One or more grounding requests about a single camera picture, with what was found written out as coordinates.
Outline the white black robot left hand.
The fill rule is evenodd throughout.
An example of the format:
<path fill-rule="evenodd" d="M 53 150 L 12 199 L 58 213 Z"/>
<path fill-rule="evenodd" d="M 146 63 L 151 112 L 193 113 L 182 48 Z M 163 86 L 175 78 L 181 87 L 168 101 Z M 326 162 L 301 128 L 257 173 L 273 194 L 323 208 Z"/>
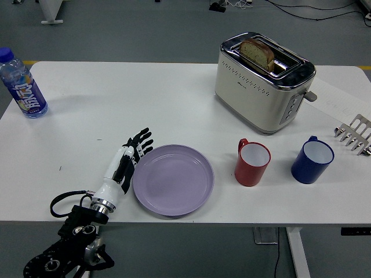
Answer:
<path fill-rule="evenodd" d="M 116 209 L 120 192 L 127 193 L 139 160 L 153 149 L 149 128 L 128 139 L 115 154 L 103 178 L 103 184 L 92 197 L 90 208 L 111 213 Z"/>

